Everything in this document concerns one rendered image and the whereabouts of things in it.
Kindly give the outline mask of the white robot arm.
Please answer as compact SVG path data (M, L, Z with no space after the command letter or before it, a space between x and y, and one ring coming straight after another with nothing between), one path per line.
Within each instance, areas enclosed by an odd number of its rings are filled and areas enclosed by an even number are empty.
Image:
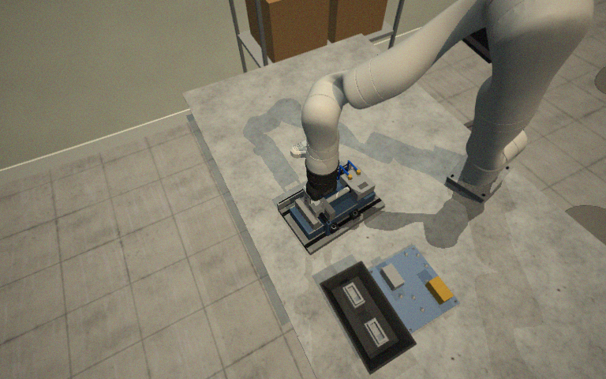
M588 32L593 11L593 0L456 1L385 52L312 85L301 112L308 154L321 160L337 154L345 104L360 110L398 96L456 43L486 27L492 75L477 93L462 175L473 186L489 184L527 146L524 129Z

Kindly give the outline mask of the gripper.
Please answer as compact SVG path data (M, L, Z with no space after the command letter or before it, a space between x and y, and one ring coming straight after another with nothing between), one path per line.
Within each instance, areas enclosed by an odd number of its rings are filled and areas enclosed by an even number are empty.
M330 159L315 159L308 154L306 140L290 149L294 158L306 158L307 183L303 186L304 199L308 205L318 201L337 189L337 174L339 168L339 151Z

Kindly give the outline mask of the yellow brass block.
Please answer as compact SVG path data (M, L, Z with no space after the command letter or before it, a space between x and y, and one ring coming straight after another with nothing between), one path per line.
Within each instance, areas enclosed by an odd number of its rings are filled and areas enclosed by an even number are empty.
M428 281L425 286L439 304L454 296L439 276Z

